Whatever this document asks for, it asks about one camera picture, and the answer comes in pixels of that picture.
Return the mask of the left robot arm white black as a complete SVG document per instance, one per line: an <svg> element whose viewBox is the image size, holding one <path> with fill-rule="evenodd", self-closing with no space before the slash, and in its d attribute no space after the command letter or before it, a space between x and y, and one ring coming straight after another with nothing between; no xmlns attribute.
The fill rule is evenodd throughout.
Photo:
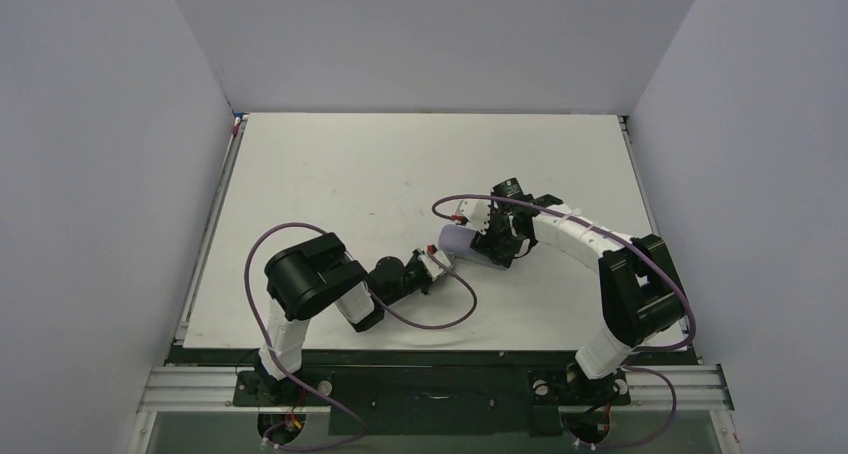
<svg viewBox="0 0 848 454"><path fill-rule="evenodd" d="M259 351L261 370L273 383L302 366L310 320L333 305L356 332L385 317L385 308L416 292L426 294L452 266L449 255L433 246L413 251L407 262L392 256L368 272L352 259L334 233L284 249L264 267L271 298L271 343Z"/></svg>

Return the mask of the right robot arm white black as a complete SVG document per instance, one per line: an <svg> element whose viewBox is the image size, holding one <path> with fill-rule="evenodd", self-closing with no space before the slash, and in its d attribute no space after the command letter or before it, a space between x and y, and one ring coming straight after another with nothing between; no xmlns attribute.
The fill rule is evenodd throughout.
<svg viewBox="0 0 848 454"><path fill-rule="evenodd" d="M495 185L486 199L461 201L455 219L475 230L471 249L495 265L508 268L521 250L544 244L598 275L603 324L575 355L587 379L612 374L687 315L669 253L656 236L610 231L556 196L524 192L514 178Z"/></svg>

